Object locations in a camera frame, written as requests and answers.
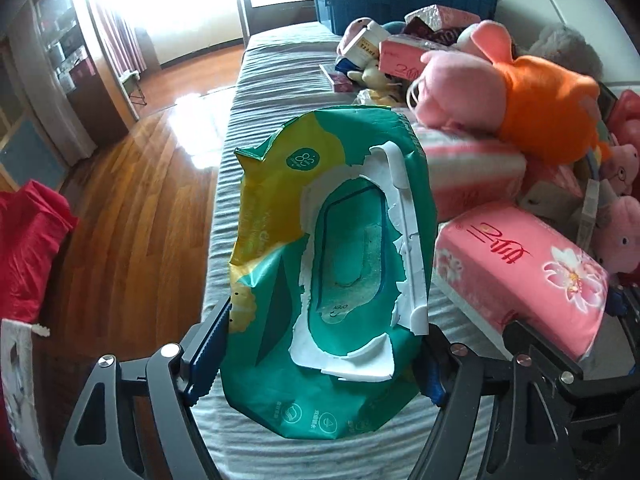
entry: white torn plastic lid frame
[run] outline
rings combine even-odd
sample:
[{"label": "white torn plastic lid frame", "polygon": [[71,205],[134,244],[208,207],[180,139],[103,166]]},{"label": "white torn plastic lid frame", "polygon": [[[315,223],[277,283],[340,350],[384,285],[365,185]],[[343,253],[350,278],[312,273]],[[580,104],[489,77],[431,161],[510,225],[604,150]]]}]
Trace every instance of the white torn plastic lid frame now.
[{"label": "white torn plastic lid frame", "polygon": [[378,186],[384,193],[389,219],[400,233],[394,245],[402,257],[406,279],[404,282],[396,282],[400,294],[390,316],[390,326],[399,324],[415,335],[428,332],[428,288],[414,197],[409,186],[404,156],[394,142],[372,146],[369,151],[370,155],[365,157],[361,166],[333,168],[309,184],[302,195],[300,222],[302,230],[309,234],[309,240],[300,264],[302,310],[293,327],[289,354],[298,366],[314,368],[323,374],[348,381],[380,382],[389,380],[395,370],[391,339],[387,333],[372,338],[366,345],[345,356],[337,356],[318,347],[308,325],[318,214],[322,204],[340,184],[349,179],[362,177]]}]

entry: bed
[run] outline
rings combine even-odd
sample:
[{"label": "bed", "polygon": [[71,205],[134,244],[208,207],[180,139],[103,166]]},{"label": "bed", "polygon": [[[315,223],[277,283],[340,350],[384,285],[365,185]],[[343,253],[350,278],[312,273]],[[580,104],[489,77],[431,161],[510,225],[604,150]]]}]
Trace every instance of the bed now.
[{"label": "bed", "polygon": [[[202,317],[229,295],[228,261],[238,228],[238,146],[255,146],[282,123],[316,108],[350,104],[352,94],[333,93],[318,65],[335,60],[339,37],[319,23],[253,36],[247,46],[229,119],[216,189]],[[430,321],[451,341],[476,353],[500,357],[496,347],[431,285]],[[492,410],[483,398],[462,479],[475,478]],[[224,478],[247,480],[404,480],[411,472],[438,409],[418,396],[375,433],[337,441],[287,440],[250,420],[226,402],[220,378],[192,409],[204,442]]]}]

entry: orange plush toy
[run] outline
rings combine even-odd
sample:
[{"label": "orange plush toy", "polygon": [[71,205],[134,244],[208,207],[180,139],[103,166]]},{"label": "orange plush toy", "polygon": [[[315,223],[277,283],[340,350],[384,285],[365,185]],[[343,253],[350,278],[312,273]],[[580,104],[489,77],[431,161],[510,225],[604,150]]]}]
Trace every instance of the orange plush toy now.
[{"label": "orange plush toy", "polygon": [[423,54],[418,120],[430,128],[456,124],[484,130],[547,164],[571,164],[593,149],[609,158],[598,141],[598,84],[545,59],[513,60],[511,37],[499,23],[485,20],[471,40],[490,62],[461,52]]}]

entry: green wet wipes package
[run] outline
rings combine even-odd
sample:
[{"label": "green wet wipes package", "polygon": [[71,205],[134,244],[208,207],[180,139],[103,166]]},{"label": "green wet wipes package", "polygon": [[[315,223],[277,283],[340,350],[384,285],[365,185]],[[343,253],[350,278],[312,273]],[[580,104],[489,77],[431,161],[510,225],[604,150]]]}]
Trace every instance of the green wet wipes package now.
[{"label": "green wet wipes package", "polygon": [[325,108],[236,156],[229,404],[287,438],[376,430],[418,394],[428,329],[436,209],[411,126]]}]

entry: round green logo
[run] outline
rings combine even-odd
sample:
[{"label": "round green logo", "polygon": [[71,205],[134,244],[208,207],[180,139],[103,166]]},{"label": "round green logo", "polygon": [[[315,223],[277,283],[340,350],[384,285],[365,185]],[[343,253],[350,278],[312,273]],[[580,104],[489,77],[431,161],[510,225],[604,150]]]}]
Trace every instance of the round green logo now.
[{"label": "round green logo", "polygon": [[300,148],[287,157],[287,166],[292,170],[309,171],[320,162],[320,155],[311,148]]}]

